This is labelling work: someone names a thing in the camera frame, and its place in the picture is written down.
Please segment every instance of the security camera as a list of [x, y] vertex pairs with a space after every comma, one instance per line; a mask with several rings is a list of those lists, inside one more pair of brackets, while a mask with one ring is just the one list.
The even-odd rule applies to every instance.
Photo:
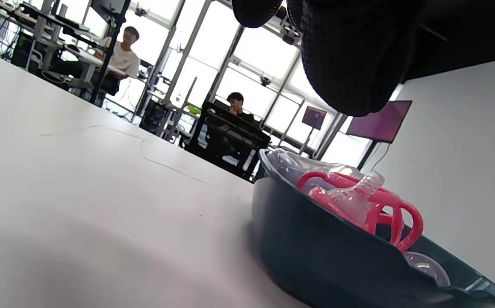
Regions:
[[141, 8], [136, 8], [136, 16], [143, 17], [147, 16], [147, 11]]
[[280, 22], [280, 33], [283, 35], [283, 41], [289, 45], [298, 43], [301, 40], [301, 33], [295, 29], [288, 17]]
[[261, 76], [259, 79], [261, 80], [261, 85], [263, 86], [268, 86], [271, 83], [271, 80], [265, 76]]

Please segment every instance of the transparent plastic piece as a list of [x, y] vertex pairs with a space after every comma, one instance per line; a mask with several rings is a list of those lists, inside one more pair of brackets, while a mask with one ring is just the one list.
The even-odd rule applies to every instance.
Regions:
[[[276, 148], [267, 153], [269, 162], [276, 170], [294, 186], [297, 185], [299, 179], [307, 172], [337, 172], [351, 177], [361, 179], [363, 175], [353, 166], [347, 166], [337, 163], [324, 163], [318, 160], [301, 157], [297, 154], [288, 152], [281, 148]], [[314, 187], [322, 187], [325, 190], [332, 190], [335, 187], [322, 179], [310, 179], [305, 187], [304, 192], [308, 193]]]
[[411, 267], [435, 279], [438, 287], [448, 288], [451, 286], [447, 272], [434, 259], [415, 252], [404, 252], [404, 257]]
[[366, 174], [354, 187], [331, 189], [327, 192], [329, 199], [359, 226], [365, 224], [369, 197], [384, 184], [382, 175], [375, 171]]

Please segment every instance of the pink pacifier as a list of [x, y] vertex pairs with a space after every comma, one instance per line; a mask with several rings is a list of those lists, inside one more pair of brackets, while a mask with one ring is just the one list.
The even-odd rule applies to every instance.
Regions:
[[[424, 222], [418, 210], [395, 193], [381, 188], [384, 178], [377, 172], [371, 171], [361, 180], [335, 172], [309, 172], [299, 179], [297, 188], [303, 191], [306, 182], [314, 177], [322, 178], [336, 189], [326, 191], [315, 187], [308, 192], [312, 199], [373, 235], [377, 224], [390, 225], [390, 244], [402, 253], [413, 246], [422, 235]], [[382, 213], [386, 206], [392, 208], [392, 215]], [[413, 228], [403, 240], [401, 236], [404, 218], [401, 209], [405, 209], [413, 217]]]

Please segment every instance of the purple screen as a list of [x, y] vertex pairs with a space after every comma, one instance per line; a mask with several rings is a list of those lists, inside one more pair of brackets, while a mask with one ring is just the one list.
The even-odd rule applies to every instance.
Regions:
[[302, 122], [310, 127], [320, 130], [322, 124], [324, 124], [324, 119], [326, 114], [327, 112], [323, 110], [312, 107], [306, 107], [306, 111], [304, 111], [304, 117]]
[[392, 143], [413, 101], [389, 101], [378, 113], [353, 118], [347, 135]]

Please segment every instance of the black hair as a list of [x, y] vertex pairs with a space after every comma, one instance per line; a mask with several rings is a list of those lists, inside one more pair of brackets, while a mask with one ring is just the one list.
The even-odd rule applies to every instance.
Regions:
[[241, 95], [239, 92], [232, 92], [228, 94], [227, 101], [230, 103], [231, 100], [236, 99], [244, 103], [244, 96]]
[[130, 33], [132, 33], [133, 35], [135, 35], [136, 36], [136, 39], [139, 40], [139, 31], [136, 28], [134, 28], [132, 26], [129, 26], [129, 27], [126, 27], [126, 29], [124, 29], [124, 31], [125, 32], [126, 31], [130, 31]]

